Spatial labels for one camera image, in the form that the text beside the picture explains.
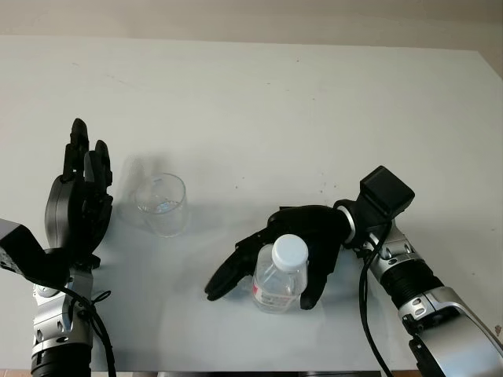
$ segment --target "transparent cup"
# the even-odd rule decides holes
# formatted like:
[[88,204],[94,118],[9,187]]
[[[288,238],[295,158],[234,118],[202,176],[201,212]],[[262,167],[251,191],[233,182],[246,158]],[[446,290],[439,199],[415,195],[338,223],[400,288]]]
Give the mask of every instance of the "transparent cup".
[[134,195],[136,205],[150,229],[161,237],[183,231],[189,218],[187,193],[182,179],[173,174],[146,178]]

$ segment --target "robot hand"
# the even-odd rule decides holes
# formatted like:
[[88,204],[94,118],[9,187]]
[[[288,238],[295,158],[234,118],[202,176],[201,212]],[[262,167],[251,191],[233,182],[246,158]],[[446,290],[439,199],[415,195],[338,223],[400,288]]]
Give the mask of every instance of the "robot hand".
[[344,214],[331,207],[282,207],[269,217],[267,227],[236,243],[235,251],[208,282],[204,290],[207,299],[221,298],[243,277],[252,275],[260,249],[289,233],[301,237],[309,250],[308,284],[300,297],[300,307],[312,309],[325,288],[327,276],[336,266],[340,245],[349,232]]

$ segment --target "water bottle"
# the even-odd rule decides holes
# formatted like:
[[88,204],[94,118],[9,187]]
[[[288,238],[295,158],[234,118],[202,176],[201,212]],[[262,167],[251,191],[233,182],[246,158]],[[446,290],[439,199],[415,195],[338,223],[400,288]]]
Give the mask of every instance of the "water bottle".
[[293,234],[264,246],[253,275],[253,299],[267,313],[284,313],[307,286],[307,245]]

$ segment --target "silver robotic arm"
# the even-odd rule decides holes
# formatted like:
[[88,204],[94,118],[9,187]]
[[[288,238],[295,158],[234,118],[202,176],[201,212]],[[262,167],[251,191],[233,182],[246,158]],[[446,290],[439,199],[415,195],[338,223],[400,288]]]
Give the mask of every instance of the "silver robotic arm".
[[501,343],[396,227],[395,216],[413,197],[389,170],[374,170],[362,180],[356,202],[341,200],[335,205],[351,227],[345,246],[364,257],[372,255],[369,269],[413,337],[409,347],[423,376],[502,377]]
[[[387,275],[417,263],[426,265],[393,225],[370,270],[386,284]],[[409,275],[408,280],[421,278]],[[393,288],[387,288],[393,294]],[[503,376],[501,343],[453,288],[434,287],[399,303],[398,317],[413,336],[409,346],[425,376]]]

